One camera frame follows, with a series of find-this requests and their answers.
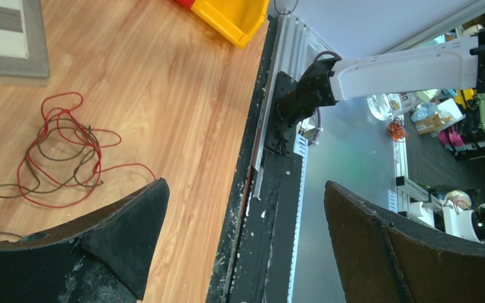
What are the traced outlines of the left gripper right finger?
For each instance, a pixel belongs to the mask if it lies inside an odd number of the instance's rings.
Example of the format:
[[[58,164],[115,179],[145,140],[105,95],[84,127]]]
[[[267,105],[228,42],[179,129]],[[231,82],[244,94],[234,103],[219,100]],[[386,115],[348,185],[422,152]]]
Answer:
[[[333,181],[324,208],[347,302],[485,302],[485,244],[417,223]]]

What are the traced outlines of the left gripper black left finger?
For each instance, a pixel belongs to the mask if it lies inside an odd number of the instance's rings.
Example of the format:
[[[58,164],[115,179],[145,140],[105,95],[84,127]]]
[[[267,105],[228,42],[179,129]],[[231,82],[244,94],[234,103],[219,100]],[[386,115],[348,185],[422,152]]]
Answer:
[[[67,223],[1,241],[0,302],[142,300],[169,196],[158,179]]]

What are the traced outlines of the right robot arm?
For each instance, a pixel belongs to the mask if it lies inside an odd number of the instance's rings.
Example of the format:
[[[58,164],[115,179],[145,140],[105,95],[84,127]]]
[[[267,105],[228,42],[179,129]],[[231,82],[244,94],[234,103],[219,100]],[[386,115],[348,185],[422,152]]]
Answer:
[[[357,59],[320,59],[296,86],[275,102],[275,113],[288,127],[318,107],[371,95],[434,88],[475,89],[485,93],[485,28],[443,44]]]

